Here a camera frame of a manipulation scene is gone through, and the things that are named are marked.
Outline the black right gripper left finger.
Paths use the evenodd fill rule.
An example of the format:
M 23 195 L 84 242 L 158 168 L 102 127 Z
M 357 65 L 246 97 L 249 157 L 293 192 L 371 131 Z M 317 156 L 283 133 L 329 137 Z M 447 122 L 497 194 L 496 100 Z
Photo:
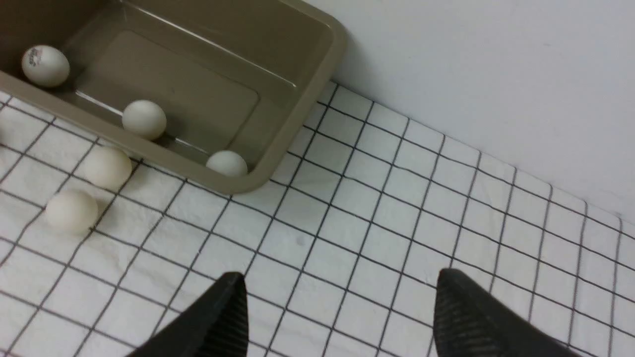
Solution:
M 243 274 L 222 274 L 190 307 L 131 357 L 245 357 L 249 323 Z

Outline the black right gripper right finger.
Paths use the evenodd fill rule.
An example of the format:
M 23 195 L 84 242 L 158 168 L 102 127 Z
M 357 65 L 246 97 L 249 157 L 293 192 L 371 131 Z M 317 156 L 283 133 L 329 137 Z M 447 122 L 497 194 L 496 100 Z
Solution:
M 578 356 L 453 268 L 439 271 L 433 336 L 439 357 Z

